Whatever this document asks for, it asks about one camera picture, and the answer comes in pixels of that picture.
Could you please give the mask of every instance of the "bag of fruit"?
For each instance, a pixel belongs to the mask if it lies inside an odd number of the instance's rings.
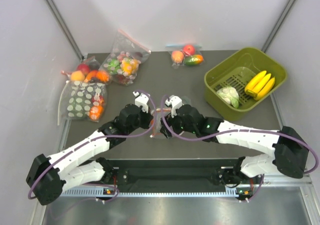
[[[107,84],[110,75],[94,56],[81,62],[75,71],[65,72],[69,78],[60,95],[58,125],[62,120],[98,122],[107,105]]]
[[[140,64],[150,56],[151,51],[133,40],[124,31],[118,30],[112,51],[102,63],[101,69],[110,74],[111,79],[122,85],[134,83]]]
[[[80,63],[75,71],[61,71],[61,73],[67,75],[70,81],[109,84],[111,82],[109,73],[100,67],[95,56],[92,56]]]
[[[66,119],[99,122],[106,105],[105,84],[68,80],[60,96],[57,124]]]
[[[181,44],[166,46],[173,62],[172,67],[177,69],[180,66],[196,67],[204,62],[200,53],[201,46],[196,44]]]

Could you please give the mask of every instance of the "tabletop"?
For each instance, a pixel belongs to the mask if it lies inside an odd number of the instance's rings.
[[[106,122],[112,121],[127,104],[135,101],[133,91],[141,89],[149,93],[160,107],[163,95],[186,96],[191,105],[205,117],[221,116],[204,98],[204,76],[214,66],[232,55],[234,50],[202,51],[205,63],[197,67],[172,68],[168,52],[152,52],[148,60],[139,66],[134,83],[123,86],[113,82],[107,88],[107,105],[99,122],[74,120],[71,122],[66,141],[66,148],[92,134]],[[102,63],[107,53],[89,54]],[[267,97],[256,108],[248,112],[235,124],[257,129],[277,130],[279,123],[270,97]],[[99,154],[107,159],[222,159],[255,156],[259,152],[245,147],[214,142],[188,142],[178,138],[150,138],[149,134],[137,138],[129,138],[111,150]]]

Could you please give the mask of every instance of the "plastic basket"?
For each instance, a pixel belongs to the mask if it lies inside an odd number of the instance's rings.
[[[275,84],[266,96],[256,101],[245,94],[245,86],[257,73],[264,70],[275,77]],[[237,121],[279,88],[286,79],[287,72],[278,62],[259,49],[245,47],[205,74],[204,98],[225,120]],[[226,86],[237,90],[238,108],[229,105],[217,94],[219,89]]]

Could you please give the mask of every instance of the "bunch of bananas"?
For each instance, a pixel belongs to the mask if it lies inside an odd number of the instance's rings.
[[[271,78],[271,73],[267,74],[267,71],[261,71],[245,86],[245,94],[259,101],[274,87],[276,78]]]

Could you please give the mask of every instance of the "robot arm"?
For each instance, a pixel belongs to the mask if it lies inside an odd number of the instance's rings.
[[[277,134],[249,132],[259,129],[239,126],[220,118],[204,117],[196,108],[188,104],[182,105],[178,96],[171,96],[165,101],[165,104],[171,107],[171,114],[167,115],[165,119],[176,134],[184,131],[201,138],[228,130],[238,130],[238,132],[220,134],[203,141],[233,144],[263,153],[254,157],[240,157],[233,168],[233,173],[236,176],[247,179],[259,174],[280,172],[292,178],[300,179],[303,177],[309,151],[297,142]],[[161,124],[161,132],[167,138],[171,137],[172,134],[163,125],[163,121]],[[291,127],[284,126],[281,131],[272,130],[272,132],[281,132],[303,141]]]
[[[148,107],[148,97],[134,92],[135,103],[123,108],[114,120],[103,124],[98,130],[77,144],[59,153],[46,157],[37,156],[26,178],[30,188],[40,174],[51,168],[35,186],[33,193],[41,205],[47,205],[57,199],[63,191],[94,181],[108,182],[113,176],[113,167],[104,158],[82,165],[93,156],[106,152],[126,140],[138,128],[148,129],[153,116]]]

